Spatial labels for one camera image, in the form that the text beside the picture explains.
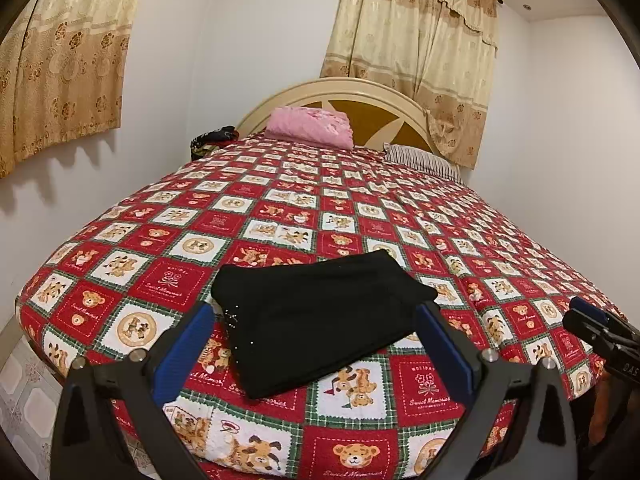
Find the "pink folded blanket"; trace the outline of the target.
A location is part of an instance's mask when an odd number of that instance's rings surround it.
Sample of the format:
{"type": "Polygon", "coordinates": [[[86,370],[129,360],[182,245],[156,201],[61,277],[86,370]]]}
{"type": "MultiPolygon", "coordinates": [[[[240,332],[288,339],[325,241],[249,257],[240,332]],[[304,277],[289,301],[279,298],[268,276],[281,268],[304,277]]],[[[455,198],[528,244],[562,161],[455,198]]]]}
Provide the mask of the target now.
{"type": "Polygon", "coordinates": [[[317,107],[277,107],[268,119],[265,136],[318,148],[354,148],[348,116],[317,107]]]}

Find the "striped pillow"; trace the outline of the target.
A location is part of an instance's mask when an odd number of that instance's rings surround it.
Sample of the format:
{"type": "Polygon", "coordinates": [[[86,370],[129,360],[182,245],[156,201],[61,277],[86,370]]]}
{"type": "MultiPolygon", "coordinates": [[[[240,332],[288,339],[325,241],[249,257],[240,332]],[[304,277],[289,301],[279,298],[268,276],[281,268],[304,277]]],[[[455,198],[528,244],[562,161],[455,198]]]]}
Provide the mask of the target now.
{"type": "Polygon", "coordinates": [[[462,182],[460,170],[448,160],[434,155],[432,152],[402,144],[383,144],[385,159],[394,164],[407,166],[410,169],[432,174],[457,183],[462,182]]]}

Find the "dark item at bed edge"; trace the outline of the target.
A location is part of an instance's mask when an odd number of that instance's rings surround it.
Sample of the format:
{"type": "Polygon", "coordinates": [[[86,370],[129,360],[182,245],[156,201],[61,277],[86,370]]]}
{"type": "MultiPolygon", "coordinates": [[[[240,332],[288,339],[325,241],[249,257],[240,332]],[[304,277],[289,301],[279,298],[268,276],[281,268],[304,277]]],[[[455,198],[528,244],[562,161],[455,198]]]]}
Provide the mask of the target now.
{"type": "Polygon", "coordinates": [[[196,136],[190,143],[192,162],[207,157],[214,151],[235,142],[239,136],[233,126],[225,126],[196,136]]]}

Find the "beige curtain behind headboard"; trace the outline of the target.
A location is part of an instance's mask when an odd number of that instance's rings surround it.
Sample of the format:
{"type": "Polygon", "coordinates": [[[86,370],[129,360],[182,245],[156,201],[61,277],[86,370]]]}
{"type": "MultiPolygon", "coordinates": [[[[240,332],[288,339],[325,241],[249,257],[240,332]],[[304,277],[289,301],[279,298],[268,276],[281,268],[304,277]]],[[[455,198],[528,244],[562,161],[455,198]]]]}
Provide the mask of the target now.
{"type": "Polygon", "coordinates": [[[497,0],[340,0],[320,74],[408,96],[436,151],[472,169],[497,54],[497,0]]]}

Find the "cream wooden headboard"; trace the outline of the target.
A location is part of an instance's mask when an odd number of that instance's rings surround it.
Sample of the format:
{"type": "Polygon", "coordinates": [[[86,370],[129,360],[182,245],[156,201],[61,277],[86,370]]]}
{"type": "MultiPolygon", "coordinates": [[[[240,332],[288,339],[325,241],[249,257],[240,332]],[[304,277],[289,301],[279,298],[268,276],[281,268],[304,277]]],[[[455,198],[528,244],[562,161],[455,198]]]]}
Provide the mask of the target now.
{"type": "Polygon", "coordinates": [[[427,131],[420,105],[374,81],[328,77],[286,88],[251,110],[236,126],[242,138],[266,128],[271,112],[282,106],[311,106],[348,116],[354,143],[381,151],[386,143],[439,153],[427,131]]]}

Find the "black pants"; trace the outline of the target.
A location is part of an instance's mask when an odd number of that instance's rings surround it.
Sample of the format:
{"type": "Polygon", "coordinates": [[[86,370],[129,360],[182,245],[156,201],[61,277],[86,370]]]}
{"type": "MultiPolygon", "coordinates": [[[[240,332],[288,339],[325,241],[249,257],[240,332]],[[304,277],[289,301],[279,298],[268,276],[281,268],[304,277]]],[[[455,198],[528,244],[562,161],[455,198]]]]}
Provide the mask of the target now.
{"type": "Polygon", "coordinates": [[[413,332],[437,298],[379,249],[311,264],[225,264],[210,294],[221,307],[236,379],[250,400],[306,386],[413,332]]]}

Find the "beige side window curtain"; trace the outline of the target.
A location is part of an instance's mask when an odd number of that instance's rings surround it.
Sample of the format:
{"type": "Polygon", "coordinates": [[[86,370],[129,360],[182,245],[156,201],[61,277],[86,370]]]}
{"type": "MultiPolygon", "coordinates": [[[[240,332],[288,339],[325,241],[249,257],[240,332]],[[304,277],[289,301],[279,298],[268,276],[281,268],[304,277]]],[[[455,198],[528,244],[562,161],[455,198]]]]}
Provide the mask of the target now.
{"type": "Polygon", "coordinates": [[[139,0],[30,0],[1,44],[1,173],[117,129],[139,0]]]}

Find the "red patchwork bear bedspread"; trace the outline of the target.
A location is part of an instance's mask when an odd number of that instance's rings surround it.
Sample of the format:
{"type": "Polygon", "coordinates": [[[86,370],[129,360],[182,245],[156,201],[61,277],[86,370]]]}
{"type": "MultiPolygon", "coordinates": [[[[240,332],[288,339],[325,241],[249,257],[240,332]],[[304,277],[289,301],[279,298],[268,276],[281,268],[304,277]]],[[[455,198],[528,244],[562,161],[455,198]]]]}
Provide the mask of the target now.
{"type": "MultiPolygon", "coordinates": [[[[16,300],[61,373],[148,348],[225,264],[262,269],[385,250],[437,290],[450,325],[508,361],[559,364],[567,396],[604,363],[562,325],[575,296],[605,294],[467,186],[367,148],[255,134],[142,188],[61,245],[16,300]]],[[[213,479],[405,479],[434,460],[463,408],[416,336],[308,386],[243,396],[222,327],[166,415],[213,479]]]]}

